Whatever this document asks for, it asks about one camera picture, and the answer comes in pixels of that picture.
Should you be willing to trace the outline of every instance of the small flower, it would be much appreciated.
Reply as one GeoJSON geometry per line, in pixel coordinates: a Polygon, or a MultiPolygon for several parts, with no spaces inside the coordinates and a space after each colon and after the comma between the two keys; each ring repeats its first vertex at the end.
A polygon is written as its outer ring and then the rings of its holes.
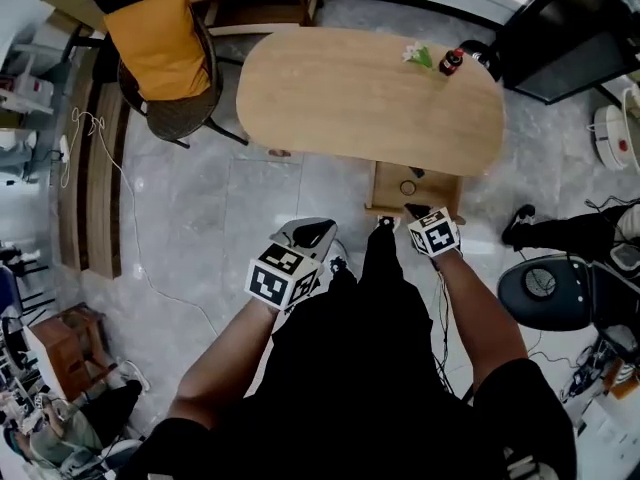
{"type": "Polygon", "coordinates": [[[402,54],[402,60],[404,62],[409,62],[410,60],[412,60],[415,57],[418,48],[420,48],[420,45],[418,43],[414,44],[413,46],[407,45],[406,50],[402,54]]]}

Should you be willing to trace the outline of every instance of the wicker chair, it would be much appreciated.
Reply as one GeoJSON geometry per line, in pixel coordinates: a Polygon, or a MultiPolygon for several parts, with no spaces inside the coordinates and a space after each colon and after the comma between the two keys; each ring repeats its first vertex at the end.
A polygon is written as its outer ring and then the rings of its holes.
{"type": "Polygon", "coordinates": [[[191,15],[196,34],[205,52],[211,86],[202,94],[190,98],[172,101],[147,101],[145,112],[142,108],[145,100],[138,92],[138,82],[120,60],[118,84],[122,96],[131,108],[147,118],[149,129],[159,139],[188,149],[190,146],[180,139],[191,135],[204,125],[246,146],[248,144],[246,139],[221,128],[211,118],[211,113],[216,108],[222,92],[222,74],[218,70],[218,62],[227,62],[236,66],[242,66],[243,63],[234,59],[216,57],[211,34],[207,31],[202,20],[194,14],[193,9],[191,15]]]}

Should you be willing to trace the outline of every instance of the gray tile floor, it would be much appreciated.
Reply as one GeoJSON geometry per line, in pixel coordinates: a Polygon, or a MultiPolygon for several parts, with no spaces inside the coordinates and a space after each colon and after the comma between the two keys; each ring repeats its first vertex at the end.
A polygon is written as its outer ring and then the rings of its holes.
{"type": "MultiPolygon", "coordinates": [[[[480,26],[436,12],[367,0],[327,0],[319,22],[451,46],[466,38],[493,37],[480,26]]],[[[243,57],[259,40],[225,38],[217,44],[219,53],[243,57]]],[[[239,71],[224,66],[224,76],[215,117],[239,131],[234,110],[239,71]]],[[[530,202],[540,213],[567,217],[586,210],[585,198],[638,196],[638,178],[605,170],[592,148],[586,126],[593,110],[604,103],[598,93],[588,92],[546,107],[505,92],[507,130],[501,158],[486,176],[466,181],[460,210],[468,221],[462,228],[465,258],[491,289],[505,268],[520,261],[498,238],[519,205],[530,202]]],[[[306,216],[338,222],[339,238],[359,273],[374,226],[373,218],[361,211],[368,188],[367,162],[315,154],[278,160],[259,146],[243,148],[208,129],[193,134],[190,143],[188,151],[166,144],[153,137],[140,116],[131,117],[124,170],[135,190],[141,261],[157,288],[200,305],[220,331],[248,299],[242,288],[249,259],[262,252],[268,235],[281,224],[306,216]]],[[[104,313],[114,356],[132,359],[148,376],[152,390],[133,415],[134,426],[145,431],[165,414],[181,375],[214,334],[196,308],[157,295],[141,279],[133,204],[125,187],[121,224],[122,277],[106,281],[85,272],[74,278],[60,268],[59,298],[63,303],[84,299],[104,313]]],[[[437,322],[439,296],[430,263],[411,249],[402,228],[397,243],[407,279],[418,286],[437,322]]],[[[529,346],[539,338],[538,331],[523,333],[529,346]]],[[[593,334],[547,332],[536,350],[573,361],[593,334]]],[[[440,353],[442,331],[437,323],[432,341],[440,353]]],[[[447,371],[462,394],[471,382],[471,368],[453,325],[449,350],[447,371]]],[[[568,364],[549,363],[541,356],[535,360],[559,391],[569,378],[568,364]]]]}

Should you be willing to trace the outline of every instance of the white flower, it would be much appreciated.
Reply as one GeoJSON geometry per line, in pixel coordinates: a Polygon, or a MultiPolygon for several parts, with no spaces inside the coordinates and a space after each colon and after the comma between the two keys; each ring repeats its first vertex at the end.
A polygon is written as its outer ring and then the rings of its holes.
{"type": "Polygon", "coordinates": [[[415,43],[413,46],[412,45],[407,45],[406,50],[402,54],[403,62],[409,62],[411,59],[413,59],[415,57],[416,52],[420,48],[421,48],[420,43],[415,43]]]}
{"type": "Polygon", "coordinates": [[[418,55],[418,51],[423,48],[423,45],[418,41],[413,43],[413,45],[407,45],[407,49],[402,54],[402,61],[409,62],[410,60],[418,60],[420,57],[418,55]]]}

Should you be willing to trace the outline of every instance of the forearm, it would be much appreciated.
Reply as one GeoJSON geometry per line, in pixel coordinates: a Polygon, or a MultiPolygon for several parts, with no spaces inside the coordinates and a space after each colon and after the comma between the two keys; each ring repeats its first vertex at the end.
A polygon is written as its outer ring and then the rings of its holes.
{"type": "Polygon", "coordinates": [[[197,421],[215,426],[217,413],[249,389],[269,342],[277,311],[251,299],[189,368],[178,386],[171,416],[197,412],[197,421]]]}
{"type": "Polygon", "coordinates": [[[502,364],[527,357],[527,349],[518,324],[457,251],[446,252],[435,260],[447,285],[477,389],[502,364]]]}
{"type": "Polygon", "coordinates": [[[53,410],[53,408],[49,406],[48,408],[44,409],[44,413],[47,415],[47,418],[49,419],[49,425],[51,425],[51,430],[53,430],[59,438],[64,437],[64,426],[60,421],[60,419],[58,418],[58,415],[56,414],[56,412],[53,410]]]}

